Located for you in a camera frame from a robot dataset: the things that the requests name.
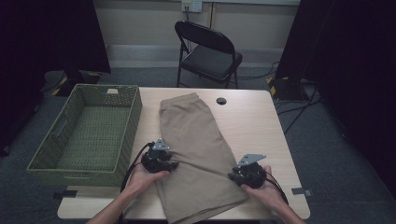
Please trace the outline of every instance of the chair seat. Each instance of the chair seat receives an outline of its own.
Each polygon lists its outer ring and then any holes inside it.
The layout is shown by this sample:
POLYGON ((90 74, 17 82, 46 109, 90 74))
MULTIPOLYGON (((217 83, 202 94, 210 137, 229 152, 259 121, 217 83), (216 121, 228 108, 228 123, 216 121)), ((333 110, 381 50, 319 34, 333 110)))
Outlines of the chair seat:
MULTIPOLYGON (((242 62, 242 55, 235 53, 236 67, 242 62)), ((230 54, 222 53, 204 46, 197 46, 181 62, 181 66, 193 73, 200 72, 221 81, 234 72, 232 69, 233 58, 230 54)))

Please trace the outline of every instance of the electrical outlet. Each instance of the electrical outlet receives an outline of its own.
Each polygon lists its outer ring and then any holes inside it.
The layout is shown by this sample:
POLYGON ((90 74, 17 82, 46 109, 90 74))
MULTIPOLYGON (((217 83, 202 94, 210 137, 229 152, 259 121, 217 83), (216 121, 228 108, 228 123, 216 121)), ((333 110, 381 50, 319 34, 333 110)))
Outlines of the electrical outlet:
POLYGON ((192 1, 181 1, 181 11, 192 12, 192 1))
POLYGON ((191 8, 192 8, 192 12, 202 12, 202 2, 192 1, 191 8))

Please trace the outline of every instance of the metal bracket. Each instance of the metal bracket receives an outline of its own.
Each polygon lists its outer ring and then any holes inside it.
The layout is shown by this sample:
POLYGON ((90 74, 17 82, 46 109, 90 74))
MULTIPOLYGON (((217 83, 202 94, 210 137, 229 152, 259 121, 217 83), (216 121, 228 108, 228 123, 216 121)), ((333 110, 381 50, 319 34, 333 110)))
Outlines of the metal bracket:
POLYGON ((165 144, 165 142, 159 138, 157 142, 152 147, 153 150, 169 150, 169 146, 165 144))
POLYGON ((266 156, 264 154, 246 154, 239 162, 239 166, 247 166, 256 161, 264 159, 266 156))

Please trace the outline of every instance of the beige cloth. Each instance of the beige cloth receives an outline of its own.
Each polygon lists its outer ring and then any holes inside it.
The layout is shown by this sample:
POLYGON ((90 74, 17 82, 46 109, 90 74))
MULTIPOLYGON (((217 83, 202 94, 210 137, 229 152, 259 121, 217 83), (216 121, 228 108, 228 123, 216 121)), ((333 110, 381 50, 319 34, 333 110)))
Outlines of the beige cloth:
POLYGON ((236 161, 210 108, 196 93, 163 100, 163 140, 175 171, 156 181, 169 223, 194 223, 229 210, 248 198, 228 177, 236 161))

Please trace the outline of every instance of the wall baseboard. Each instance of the wall baseboard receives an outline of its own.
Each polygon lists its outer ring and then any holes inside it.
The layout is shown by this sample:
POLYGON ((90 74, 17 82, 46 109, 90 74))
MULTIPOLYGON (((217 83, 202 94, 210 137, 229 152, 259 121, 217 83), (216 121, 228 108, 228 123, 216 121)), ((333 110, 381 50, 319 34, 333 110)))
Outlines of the wall baseboard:
MULTIPOLYGON (((177 67, 179 46, 108 45, 110 67, 177 67)), ((283 49, 240 49, 241 67, 270 67, 283 49)))

